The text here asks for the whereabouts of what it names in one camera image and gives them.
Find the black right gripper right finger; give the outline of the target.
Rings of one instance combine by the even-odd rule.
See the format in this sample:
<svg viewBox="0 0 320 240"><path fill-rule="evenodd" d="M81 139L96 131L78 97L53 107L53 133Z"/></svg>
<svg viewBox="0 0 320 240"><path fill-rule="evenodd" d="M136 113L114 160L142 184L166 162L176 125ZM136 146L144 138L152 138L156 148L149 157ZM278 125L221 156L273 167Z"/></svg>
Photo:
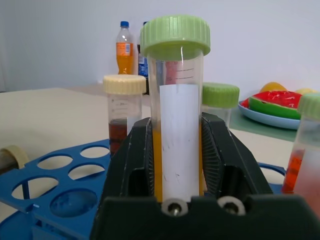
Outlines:
<svg viewBox="0 0 320 240"><path fill-rule="evenodd" d="M206 196L245 199L273 193L251 151L224 120L205 112L201 116L201 152Z"/></svg>

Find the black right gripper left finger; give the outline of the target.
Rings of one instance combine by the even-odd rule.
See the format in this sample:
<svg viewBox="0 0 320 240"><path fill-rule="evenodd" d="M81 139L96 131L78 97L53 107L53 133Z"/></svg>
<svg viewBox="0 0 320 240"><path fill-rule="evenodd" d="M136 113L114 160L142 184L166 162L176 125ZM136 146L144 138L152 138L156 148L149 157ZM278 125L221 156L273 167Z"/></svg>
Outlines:
<svg viewBox="0 0 320 240"><path fill-rule="evenodd" d="M110 159L101 200L107 197L150 197L155 194L151 118L137 121Z"/></svg>

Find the green-capped clear test tube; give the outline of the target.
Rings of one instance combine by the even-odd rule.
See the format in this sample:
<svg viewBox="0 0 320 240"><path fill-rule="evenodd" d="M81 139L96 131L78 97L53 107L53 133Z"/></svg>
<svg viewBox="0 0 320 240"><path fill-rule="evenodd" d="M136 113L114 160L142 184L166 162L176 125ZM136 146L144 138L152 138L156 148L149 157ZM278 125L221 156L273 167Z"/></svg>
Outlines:
<svg viewBox="0 0 320 240"><path fill-rule="evenodd" d="M204 113L224 120L229 127L234 109L239 102L240 89L232 84L204 82L202 85L202 106Z"/></svg>

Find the blue test tube rack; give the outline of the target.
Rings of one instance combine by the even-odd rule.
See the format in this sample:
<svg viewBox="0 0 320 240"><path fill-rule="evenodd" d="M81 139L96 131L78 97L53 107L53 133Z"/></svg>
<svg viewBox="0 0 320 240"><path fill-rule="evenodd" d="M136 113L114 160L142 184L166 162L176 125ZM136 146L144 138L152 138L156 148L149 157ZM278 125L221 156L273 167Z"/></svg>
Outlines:
<svg viewBox="0 0 320 240"><path fill-rule="evenodd" d="M109 147L59 149L0 174L0 240L89 240Z"/></svg>

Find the cream-capped test tube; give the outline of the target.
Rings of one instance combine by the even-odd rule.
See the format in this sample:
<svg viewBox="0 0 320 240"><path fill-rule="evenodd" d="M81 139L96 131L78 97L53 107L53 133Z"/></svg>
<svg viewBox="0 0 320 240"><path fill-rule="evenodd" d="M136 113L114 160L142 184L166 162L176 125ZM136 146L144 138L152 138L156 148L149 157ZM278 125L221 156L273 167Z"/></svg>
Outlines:
<svg viewBox="0 0 320 240"><path fill-rule="evenodd" d="M0 149L0 175L13 169L22 169L29 162L26 152L16 145Z"/></svg>

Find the green table mat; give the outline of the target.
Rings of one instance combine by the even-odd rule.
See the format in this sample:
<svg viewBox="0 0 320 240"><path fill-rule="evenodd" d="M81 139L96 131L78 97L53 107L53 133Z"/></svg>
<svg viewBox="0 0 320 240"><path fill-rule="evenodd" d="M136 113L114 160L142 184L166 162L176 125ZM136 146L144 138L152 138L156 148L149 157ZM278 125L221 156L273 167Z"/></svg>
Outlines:
<svg viewBox="0 0 320 240"><path fill-rule="evenodd" d="M229 127L234 130L267 136L275 139L294 142L297 131L263 124L244 116L240 110L231 111Z"/></svg>

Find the light blue plate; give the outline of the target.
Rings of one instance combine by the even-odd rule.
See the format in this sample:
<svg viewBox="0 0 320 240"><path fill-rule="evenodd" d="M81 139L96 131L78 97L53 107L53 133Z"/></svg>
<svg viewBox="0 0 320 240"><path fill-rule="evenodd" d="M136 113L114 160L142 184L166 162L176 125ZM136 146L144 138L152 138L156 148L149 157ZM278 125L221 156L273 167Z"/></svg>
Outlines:
<svg viewBox="0 0 320 240"><path fill-rule="evenodd" d="M238 102L238 109L245 117L253 121L277 128L297 130L301 122L299 119L278 117L250 110L242 106L242 101Z"/></svg>

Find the cream-capped tube, brown liquid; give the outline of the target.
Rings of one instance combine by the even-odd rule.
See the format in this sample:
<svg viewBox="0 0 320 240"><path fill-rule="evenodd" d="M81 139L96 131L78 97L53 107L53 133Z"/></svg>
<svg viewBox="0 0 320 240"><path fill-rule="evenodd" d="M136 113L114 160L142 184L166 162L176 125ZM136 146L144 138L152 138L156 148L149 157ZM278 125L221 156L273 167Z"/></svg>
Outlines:
<svg viewBox="0 0 320 240"><path fill-rule="evenodd" d="M132 74L106 75L102 84L107 96L109 150L113 156L134 124L142 119L146 78Z"/></svg>

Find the toy watermelon slice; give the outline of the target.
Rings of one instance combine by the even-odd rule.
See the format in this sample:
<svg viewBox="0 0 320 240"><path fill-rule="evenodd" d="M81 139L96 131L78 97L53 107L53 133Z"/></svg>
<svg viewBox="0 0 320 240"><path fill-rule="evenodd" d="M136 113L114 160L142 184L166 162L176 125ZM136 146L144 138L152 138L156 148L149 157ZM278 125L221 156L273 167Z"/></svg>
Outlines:
<svg viewBox="0 0 320 240"><path fill-rule="evenodd" d="M287 119L299 120L300 93L283 90L264 91L250 96L246 106L255 112Z"/></svg>

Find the green-capped tube, red liquid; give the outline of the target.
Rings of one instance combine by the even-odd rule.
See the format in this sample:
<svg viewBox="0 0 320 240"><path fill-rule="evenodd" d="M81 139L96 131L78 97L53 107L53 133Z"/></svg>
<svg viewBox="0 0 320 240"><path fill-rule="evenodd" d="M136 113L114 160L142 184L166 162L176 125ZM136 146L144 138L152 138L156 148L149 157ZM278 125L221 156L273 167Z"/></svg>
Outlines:
<svg viewBox="0 0 320 240"><path fill-rule="evenodd" d="M301 115L282 191L320 201L320 93L307 93L299 101Z"/></svg>

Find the yellow toy fruit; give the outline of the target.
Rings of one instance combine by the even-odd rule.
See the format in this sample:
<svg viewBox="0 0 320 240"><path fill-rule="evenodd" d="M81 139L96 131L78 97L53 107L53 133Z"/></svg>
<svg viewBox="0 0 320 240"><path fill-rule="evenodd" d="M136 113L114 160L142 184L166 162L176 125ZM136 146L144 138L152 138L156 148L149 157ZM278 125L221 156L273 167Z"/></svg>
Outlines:
<svg viewBox="0 0 320 240"><path fill-rule="evenodd" d="M311 89L311 88L300 88L300 89L296 90L295 93L304 96L306 94L319 93L319 91Z"/></svg>
<svg viewBox="0 0 320 240"><path fill-rule="evenodd" d="M287 89L280 83L273 81L266 83L259 92L263 93L268 91L287 91Z"/></svg>

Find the blue-label cola bottle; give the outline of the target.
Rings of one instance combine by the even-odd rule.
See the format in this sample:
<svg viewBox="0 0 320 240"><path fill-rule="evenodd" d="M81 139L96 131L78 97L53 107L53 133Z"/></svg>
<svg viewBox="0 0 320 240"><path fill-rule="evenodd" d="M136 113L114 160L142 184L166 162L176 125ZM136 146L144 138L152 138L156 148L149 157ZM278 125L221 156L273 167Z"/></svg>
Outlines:
<svg viewBox="0 0 320 240"><path fill-rule="evenodd" d="M148 78L148 60L141 54L140 38L137 40L138 75Z"/></svg>

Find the orange soda bottle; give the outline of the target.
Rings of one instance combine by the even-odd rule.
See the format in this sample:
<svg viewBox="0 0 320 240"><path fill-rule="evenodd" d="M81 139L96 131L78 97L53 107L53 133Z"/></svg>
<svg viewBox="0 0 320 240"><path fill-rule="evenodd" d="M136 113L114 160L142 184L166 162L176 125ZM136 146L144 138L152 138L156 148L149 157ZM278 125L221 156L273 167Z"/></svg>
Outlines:
<svg viewBox="0 0 320 240"><path fill-rule="evenodd" d="M132 75L134 66L134 41L128 21L120 22L120 31L116 37L116 61L119 75Z"/></svg>

